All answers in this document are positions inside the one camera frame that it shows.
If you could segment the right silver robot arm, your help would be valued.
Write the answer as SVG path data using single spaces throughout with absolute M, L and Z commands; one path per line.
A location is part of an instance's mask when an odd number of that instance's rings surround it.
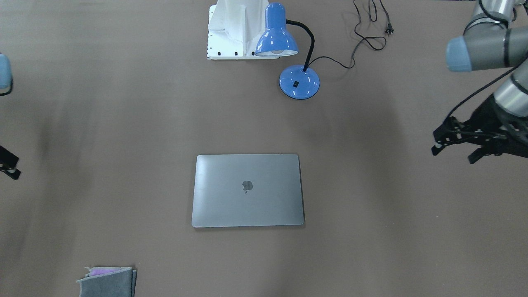
M 0 54 L 0 96 L 7 96 L 13 90 L 13 75 L 11 62 L 9 58 L 1 53 Z

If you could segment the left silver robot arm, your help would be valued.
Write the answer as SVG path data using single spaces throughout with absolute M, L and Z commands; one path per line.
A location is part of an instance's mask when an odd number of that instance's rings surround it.
M 478 0 L 461 36 L 447 43 L 446 64 L 454 73 L 503 69 L 507 71 L 479 89 L 503 83 L 460 121 L 457 104 L 433 131 L 437 156 L 444 148 L 470 143 L 477 149 L 468 156 L 474 164 L 485 156 L 528 156 L 528 28 L 513 28 L 516 8 L 527 9 L 526 0 Z

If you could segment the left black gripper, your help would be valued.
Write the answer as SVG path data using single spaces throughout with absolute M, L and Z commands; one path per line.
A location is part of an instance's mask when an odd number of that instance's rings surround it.
M 507 150 L 509 140 L 499 130 L 505 130 L 509 136 L 523 145 L 528 144 L 528 117 L 521 117 L 507 112 L 496 102 L 491 94 L 474 111 L 474 115 L 483 124 L 483 130 L 468 120 L 460 122 L 455 117 L 449 117 L 433 131 L 434 146 L 431 152 L 437 156 L 444 148 L 451 145 L 470 143 L 479 148 L 468 156 L 470 164 L 476 163 L 485 156 L 501 156 Z

